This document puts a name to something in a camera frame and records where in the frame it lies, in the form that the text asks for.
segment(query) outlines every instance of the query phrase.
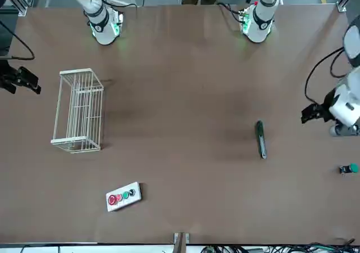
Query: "brown table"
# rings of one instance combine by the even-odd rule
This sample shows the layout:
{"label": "brown table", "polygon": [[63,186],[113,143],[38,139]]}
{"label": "brown table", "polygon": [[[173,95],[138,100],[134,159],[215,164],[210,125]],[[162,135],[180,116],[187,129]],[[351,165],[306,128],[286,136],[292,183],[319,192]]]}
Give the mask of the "brown table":
{"label": "brown table", "polygon": [[[360,239],[360,138],[330,123],[302,125],[304,81],[342,44],[333,5],[281,6],[262,44],[217,6],[125,10],[123,37],[91,36],[81,10],[31,9],[16,32],[40,96],[0,91],[0,242],[342,243]],[[26,55],[13,40],[11,53]],[[325,62],[310,80],[322,101],[336,80]],[[59,71],[91,67],[106,85],[101,152],[50,144]],[[341,57],[335,72],[349,66]],[[268,159],[254,124],[265,125]],[[139,181],[143,201],[114,213],[105,193]]]}

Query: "green button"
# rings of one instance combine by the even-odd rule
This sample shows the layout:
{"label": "green button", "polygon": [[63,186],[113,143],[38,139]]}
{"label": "green button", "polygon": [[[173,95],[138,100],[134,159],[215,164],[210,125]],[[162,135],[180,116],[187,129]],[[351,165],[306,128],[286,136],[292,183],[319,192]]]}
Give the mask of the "green button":
{"label": "green button", "polygon": [[124,198],[124,199],[127,199],[128,197],[129,197],[129,192],[127,192],[127,191],[124,192],[124,193],[123,193],[123,198]]}
{"label": "green button", "polygon": [[357,173],[359,171],[359,167],[358,165],[352,163],[350,164],[350,170],[353,172],[353,173]]}

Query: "wire basket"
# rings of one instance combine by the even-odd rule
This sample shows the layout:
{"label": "wire basket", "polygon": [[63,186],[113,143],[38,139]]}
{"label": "wire basket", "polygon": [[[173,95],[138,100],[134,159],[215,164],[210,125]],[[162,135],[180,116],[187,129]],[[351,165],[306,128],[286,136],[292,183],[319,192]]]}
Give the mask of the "wire basket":
{"label": "wire basket", "polygon": [[91,69],[60,72],[52,144],[70,153],[101,149],[103,91],[103,85]]}

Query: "pen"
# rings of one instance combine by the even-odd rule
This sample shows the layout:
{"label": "pen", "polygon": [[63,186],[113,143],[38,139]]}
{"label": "pen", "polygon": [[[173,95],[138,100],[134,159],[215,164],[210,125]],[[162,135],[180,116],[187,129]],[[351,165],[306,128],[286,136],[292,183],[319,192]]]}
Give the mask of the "pen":
{"label": "pen", "polygon": [[256,138],[258,140],[260,156],[263,159],[266,159],[267,155],[266,155],[266,147],[265,147],[264,125],[263,122],[261,122],[260,120],[256,123],[255,131],[256,131]]}

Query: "white robotic arm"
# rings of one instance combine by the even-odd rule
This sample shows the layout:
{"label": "white robotic arm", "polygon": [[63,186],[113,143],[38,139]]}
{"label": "white robotic arm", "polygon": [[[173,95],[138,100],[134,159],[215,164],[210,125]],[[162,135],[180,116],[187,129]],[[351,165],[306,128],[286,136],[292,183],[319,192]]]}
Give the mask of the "white robotic arm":
{"label": "white robotic arm", "polygon": [[259,0],[241,13],[240,29],[252,42],[264,41],[271,31],[280,0]]}
{"label": "white robotic arm", "polygon": [[318,118],[335,120],[330,129],[333,136],[360,134],[360,16],[349,25],[343,42],[353,69],[326,95],[323,104],[313,103],[301,112],[303,123]]}
{"label": "white robotic arm", "polygon": [[[109,45],[120,35],[123,15],[107,7],[102,0],[76,0],[84,8],[90,21],[93,36],[101,45]],[[121,6],[135,4],[135,0],[106,0]]]}

